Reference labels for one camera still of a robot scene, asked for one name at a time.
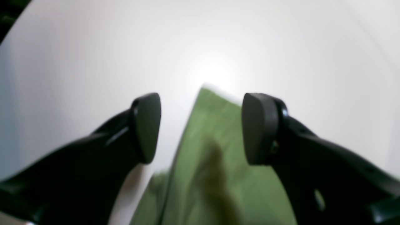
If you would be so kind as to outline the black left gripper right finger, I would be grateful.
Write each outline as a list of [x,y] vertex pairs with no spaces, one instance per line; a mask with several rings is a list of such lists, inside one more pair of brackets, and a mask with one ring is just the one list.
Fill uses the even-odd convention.
[[248,164],[274,169],[299,225],[399,224],[399,180],[318,137],[282,100],[245,94],[242,134]]

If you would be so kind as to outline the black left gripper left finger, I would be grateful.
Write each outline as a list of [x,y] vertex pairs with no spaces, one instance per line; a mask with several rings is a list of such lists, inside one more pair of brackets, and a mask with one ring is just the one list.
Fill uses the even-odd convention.
[[106,225],[128,173],[155,156],[157,93],[1,181],[1,212],[36,225]]

